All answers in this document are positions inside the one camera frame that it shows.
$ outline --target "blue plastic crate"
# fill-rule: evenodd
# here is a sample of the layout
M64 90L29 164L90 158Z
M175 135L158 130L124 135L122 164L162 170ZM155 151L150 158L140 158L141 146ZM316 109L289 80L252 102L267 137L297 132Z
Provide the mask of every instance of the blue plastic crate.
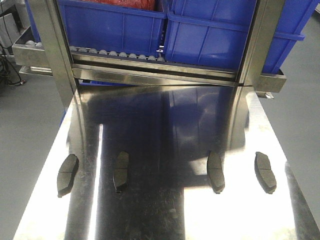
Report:
M286 0L276 32L300 34L319 0ZM172 0L175 15L249 25L255 0Z
M28 0L25 0L25 7L26 7L26 11L27 11L28 16L29 16L30 26L31 26L31 31L32 31L32 34L33 34L34 41L36 43L38 43L38 42L41 41L40 40L40 35L39 35L38 30L37 30L34 17L32 16L32 12L31 12L31 8L30 8L30 5L28 3Z
M230 24L249 25L255 0L173 0L175 15Z
M159 11L79 0L58 2L70 45L157 56L167 18L162 0ZM39 35L34 21L31 28Z
M201 20L168 12L164 43L165 59L237 70L244 52L249 26ZM264 73L277 73L296 41L304 35L276 32Z

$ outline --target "gray floor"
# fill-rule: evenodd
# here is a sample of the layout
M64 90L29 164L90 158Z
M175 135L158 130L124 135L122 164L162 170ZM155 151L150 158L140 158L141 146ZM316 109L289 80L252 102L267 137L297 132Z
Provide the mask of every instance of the gray floor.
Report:
M320 20L313 16L282 70L287 83L261 100L320 226ZM63 114L52 78L0 85L0 240L11 240Z
M53 78L0 85L0 240L11 240L63 115Z

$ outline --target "metal post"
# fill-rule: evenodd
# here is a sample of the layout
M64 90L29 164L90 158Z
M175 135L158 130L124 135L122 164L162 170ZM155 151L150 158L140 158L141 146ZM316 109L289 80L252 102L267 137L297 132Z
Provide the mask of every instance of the metal post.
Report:
M257 0L236 81L255 87L286 0Z
M57 0L29 0L62 104L67 108L77 89L72 56Z

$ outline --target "cable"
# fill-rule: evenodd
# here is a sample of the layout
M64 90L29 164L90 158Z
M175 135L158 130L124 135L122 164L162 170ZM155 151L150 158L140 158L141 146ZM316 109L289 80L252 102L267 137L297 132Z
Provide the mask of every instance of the cable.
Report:
M12 42L12 40L11 40L11 37L10 37L9 32L8 32L8 29L7 29L7 25L6 25L6 21L5 21L4 8L3 8L3 6L2 6L2 0L0 0L0 6L1 6L1 12L3 13L2 19L3 19L5 31L6 31L6 34L8 35L8 37L9 37L9 40L10 40L10 43L11 43L11 46L12 46L12 45L13 45L13 42Z
M2 63L2 66L3 66L3 69L4 69L4 75L1 76L1 77L4 77L4 78L8 78L6 80L6 84L8 84L9 86L20 86L22 84L25 84L26 81L23 81L19 72L16 70L16 68L14 67L14 65L7 59L7 56L6 56L6 53L5 53L5 47L0 43L0 47L2 48L2 54L0 56L0 60L1 60L1 63ZM16 81L16 82L12 82L10 80L10 70L9 70L9 65L13 68L14 72L17 74L17 76L19 77L19 81Z

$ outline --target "red item in crate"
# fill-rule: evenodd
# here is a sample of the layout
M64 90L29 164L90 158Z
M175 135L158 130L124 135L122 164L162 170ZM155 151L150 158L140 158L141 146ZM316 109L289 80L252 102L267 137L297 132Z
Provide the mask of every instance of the red item in crate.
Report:
M101 4L117 5L128 8L155 10L155 0L83 0Z

